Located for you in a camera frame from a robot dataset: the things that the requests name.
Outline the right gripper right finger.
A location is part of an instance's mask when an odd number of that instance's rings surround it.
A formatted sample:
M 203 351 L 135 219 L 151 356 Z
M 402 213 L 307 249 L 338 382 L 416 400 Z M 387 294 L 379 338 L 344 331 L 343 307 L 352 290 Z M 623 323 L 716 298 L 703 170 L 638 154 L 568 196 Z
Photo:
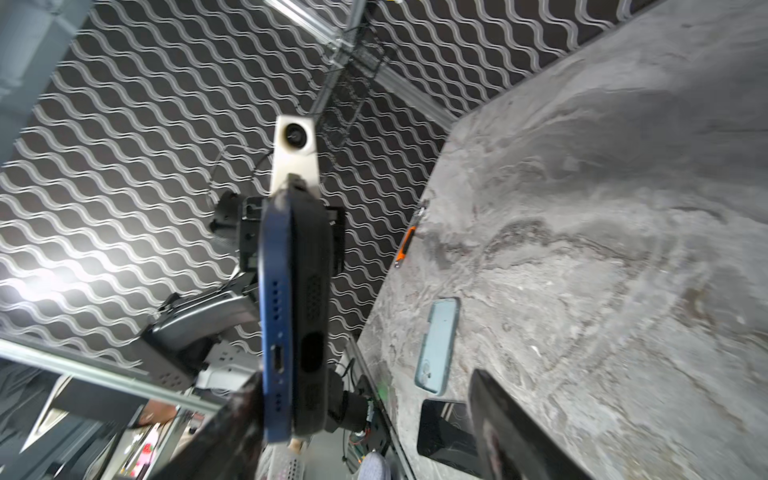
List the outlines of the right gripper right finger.
M 592 479 L 488 371 L 472 372 L 468 407 L 484 479 Z

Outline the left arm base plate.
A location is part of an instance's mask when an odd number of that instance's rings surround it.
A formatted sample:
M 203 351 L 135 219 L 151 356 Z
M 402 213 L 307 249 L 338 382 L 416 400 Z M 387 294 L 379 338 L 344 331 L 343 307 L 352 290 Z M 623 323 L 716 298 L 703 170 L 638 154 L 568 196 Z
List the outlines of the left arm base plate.
M 380 454 L 393 479 L 415 474 L 388 414 L 383 389 L 374 383 L 357 343 L 349 340 L 328 367 L 328 410 L 325 430 L 340 431 L 341 461 L 352 478 L 371 453 Z

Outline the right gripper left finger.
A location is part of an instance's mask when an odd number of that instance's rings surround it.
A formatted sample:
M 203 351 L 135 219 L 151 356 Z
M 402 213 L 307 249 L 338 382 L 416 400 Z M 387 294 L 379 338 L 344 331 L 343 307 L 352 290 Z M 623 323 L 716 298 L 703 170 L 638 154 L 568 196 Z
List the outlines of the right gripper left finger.
M 264 394 L 255 373 L 154 479 L 254 479 L 264 448 Z

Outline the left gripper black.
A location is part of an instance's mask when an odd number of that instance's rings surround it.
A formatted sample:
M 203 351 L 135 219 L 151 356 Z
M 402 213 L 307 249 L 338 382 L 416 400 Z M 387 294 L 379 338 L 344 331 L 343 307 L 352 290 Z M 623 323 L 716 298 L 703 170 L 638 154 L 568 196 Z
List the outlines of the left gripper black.
M 267 204 L 268 199 L 259 196 L 245 197 L 241 203 L 237 234 L 239 268 L 243 272 L 258 269 L 260 227 Z M 345 269 L 346 210 L 337 206 L 326 206 L 325 210 L 332 232 L 332 275 L 338 276 Z

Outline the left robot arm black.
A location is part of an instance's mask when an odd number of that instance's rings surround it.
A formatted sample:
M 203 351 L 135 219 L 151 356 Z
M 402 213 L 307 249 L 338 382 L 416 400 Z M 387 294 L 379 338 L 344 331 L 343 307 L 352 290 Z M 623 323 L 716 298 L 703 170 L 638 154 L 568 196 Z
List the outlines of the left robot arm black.
M 194 384 L 201 389 L 225 387 L 221 380 L 201 380 L 200 373 L 211 370 L 215 362 L 235 364 L 233 352 L 214 353 L 213 347 L 226 344 L 225 330 L 259 321 L 257 241 L 265 205 L 263 197 L 231 190 L 220 196 L 209 229 L 237 251 L 240 268 L 213 289 L 187 297 L 175 292 L 158 308 L 137 341 L 152 368 L 152 381 L 172 390 Z

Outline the blue phone black screen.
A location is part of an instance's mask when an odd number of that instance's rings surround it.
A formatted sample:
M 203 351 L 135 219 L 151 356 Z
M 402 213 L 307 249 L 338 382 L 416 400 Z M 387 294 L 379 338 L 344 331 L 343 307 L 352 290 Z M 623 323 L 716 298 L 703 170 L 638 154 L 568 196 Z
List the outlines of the blue phone black screen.
M 259 301 L 262 320 L 264 438 L 289 440 L 292 432 L 293 312 L 291 210 L 285 190 L 266 205 L 260 230 Z

